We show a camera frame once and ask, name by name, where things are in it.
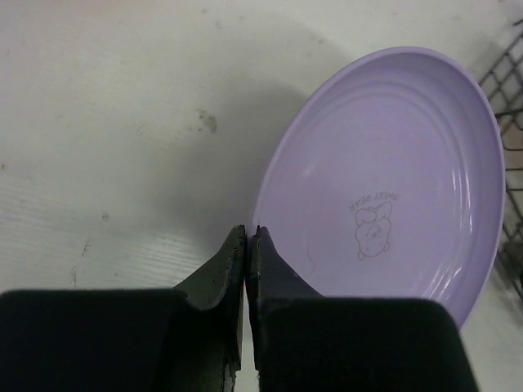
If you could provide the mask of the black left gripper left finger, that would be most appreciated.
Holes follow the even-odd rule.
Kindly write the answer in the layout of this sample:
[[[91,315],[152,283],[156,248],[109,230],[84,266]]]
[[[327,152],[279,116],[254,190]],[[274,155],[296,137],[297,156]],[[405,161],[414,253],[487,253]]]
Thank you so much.
[[[1,296],[4,391],[232,391],[246,233],[175,287]]]

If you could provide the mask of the purple plate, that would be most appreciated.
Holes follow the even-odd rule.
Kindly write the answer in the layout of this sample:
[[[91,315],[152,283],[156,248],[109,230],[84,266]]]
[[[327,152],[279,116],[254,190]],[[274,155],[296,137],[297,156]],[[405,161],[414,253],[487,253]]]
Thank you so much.
[[[392,47],[340,70],[299,110],[250,226],[323,296],[425,298],[463,326],[504,207],[500,132],[478,82],[438,51]]]

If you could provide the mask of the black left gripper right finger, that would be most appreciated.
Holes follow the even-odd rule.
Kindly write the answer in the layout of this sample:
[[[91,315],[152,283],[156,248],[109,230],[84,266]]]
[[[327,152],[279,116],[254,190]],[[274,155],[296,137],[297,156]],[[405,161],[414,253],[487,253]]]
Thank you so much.
[[[251,242],[247,276],[262,391],[475,391],[459,330],[419,299],[330,298],[279,255],[269,231]]]

